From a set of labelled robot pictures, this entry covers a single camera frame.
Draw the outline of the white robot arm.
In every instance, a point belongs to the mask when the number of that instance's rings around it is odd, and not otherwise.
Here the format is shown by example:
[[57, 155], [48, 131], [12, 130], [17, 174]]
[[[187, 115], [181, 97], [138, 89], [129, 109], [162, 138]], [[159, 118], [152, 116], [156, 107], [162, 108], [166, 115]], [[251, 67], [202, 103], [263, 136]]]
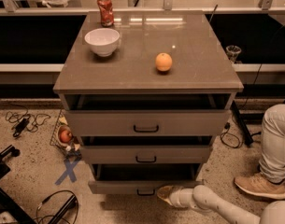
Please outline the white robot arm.
[[201, 214], [214, 211], [229, 224], [285, 224], [285, 201], [270, 203], [258, 217], [225, 201], [204, 185], [194, 188], [164, 186], [157, 190], [157, 196], [176, 208], [191, 208]]

